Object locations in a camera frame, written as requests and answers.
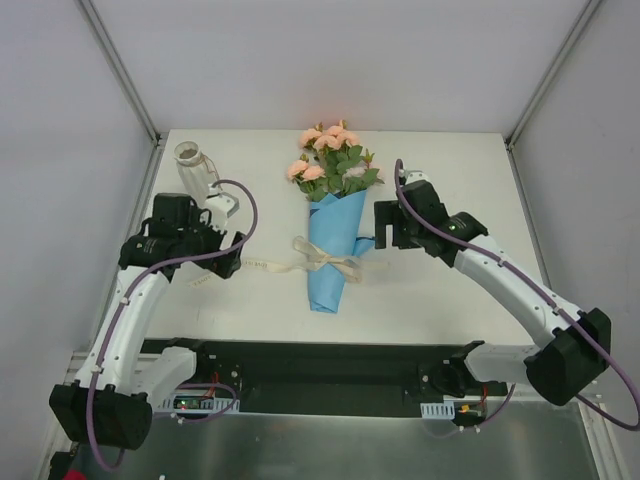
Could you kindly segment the white ribbed ceramic vase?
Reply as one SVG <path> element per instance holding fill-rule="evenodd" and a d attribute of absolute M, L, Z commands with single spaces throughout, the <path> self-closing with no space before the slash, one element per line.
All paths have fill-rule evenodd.
<path fill-rule="evenodd" d="M 174 159 L 186 192 L 203 208 L 207 199 L 217 194 L 213 184 L 219 175 L 214 162 L 192 141 L 179 143 L 174 149 Z"/>

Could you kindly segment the blue wrapping paper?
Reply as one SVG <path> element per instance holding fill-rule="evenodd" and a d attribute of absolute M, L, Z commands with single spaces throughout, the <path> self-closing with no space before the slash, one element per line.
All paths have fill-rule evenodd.
<path fill-rule="evenodd" d="M 337 197 L 327 194 L 310 204 L 308 241 L 333 257 L 361 257 L 374 247 L 372 237 L 360 236 L 366 198 L 360 191 Z M 337 313 L 346 278 L 328 264 L 308 273 L 308 297 L 312 311 Z"/>

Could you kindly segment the cream printed ribbon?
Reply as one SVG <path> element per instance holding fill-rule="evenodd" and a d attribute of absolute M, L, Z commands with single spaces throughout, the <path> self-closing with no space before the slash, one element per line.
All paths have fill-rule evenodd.
<path fill-rule="evenodd" d="M 363 260 L 354 255 L 331 255 L 301 236 L 294 238 L 293 248 L 304 256 L 303 260 L 283 264 L 271 260 L 245 258 L 241 260 L 241 265 L 273 274 L 290 273 L 294 270 L 316 272 L 325 266 L 331 266 L 343 275 L 347 283 L 361 283 L 364 271 L 389 268 L 388 262 Z"/>

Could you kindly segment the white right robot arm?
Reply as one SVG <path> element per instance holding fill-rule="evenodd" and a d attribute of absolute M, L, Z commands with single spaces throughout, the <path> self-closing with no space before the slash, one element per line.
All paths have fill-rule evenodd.
<path fill-rule="evenodd" d="M 611 321 L 604 312 L 586 312 L 530 279 L 476 218 L 449 214 L 429 181 L 411 181 L 401 191 L 396 200 L 374 204 L 376 248 L 421 248 L 442 260 L 489 293 L 532 340 L 467 344 L 442 369 L 448 394 L 473 394 L 485 382 L 520 383 L 563 406 L 607 369 Z"/>

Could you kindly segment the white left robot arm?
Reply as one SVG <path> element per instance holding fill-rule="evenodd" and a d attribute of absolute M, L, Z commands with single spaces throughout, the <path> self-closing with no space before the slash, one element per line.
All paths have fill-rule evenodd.
<path fill-rule="evenodd" d="M 239 201 L 228 193 L 198 206 L 187 194 L 154 197 L 150 216 L 122 246 L 116 291 L 96 341 L 69 385 L 57 384 L 49 405 L 77 443 L 136 450 L 153 414 L 181 384 L 204 387 L 210 363 L 193 344 L 174 343 L 144 370 L 138 357 L 150 320 L 177 265 L 192 262 L 222 279 L 240 267 L 240 252 L 220 252 L 228 218 Z"/>

